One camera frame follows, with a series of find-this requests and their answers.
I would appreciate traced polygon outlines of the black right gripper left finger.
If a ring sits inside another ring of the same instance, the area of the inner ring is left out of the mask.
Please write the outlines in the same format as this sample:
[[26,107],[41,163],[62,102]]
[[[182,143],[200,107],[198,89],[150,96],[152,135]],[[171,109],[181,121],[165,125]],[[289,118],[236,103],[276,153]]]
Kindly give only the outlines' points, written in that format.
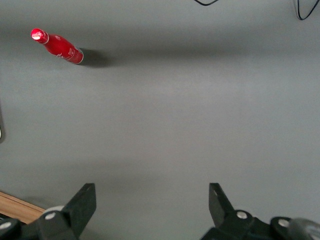
[[86,183],[64,206],[47,209],[23,227],[25,240],[78,240],[96,211],[96,186]]

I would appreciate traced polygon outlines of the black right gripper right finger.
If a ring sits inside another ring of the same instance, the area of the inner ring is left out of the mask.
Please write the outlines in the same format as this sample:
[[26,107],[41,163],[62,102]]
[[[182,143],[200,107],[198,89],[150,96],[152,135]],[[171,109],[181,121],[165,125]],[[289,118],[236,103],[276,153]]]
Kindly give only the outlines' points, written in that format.
[[250,213],[234,209],[219,183],[209,184],[208,207],[214,227],[203,240],[271,240],[271,228]]

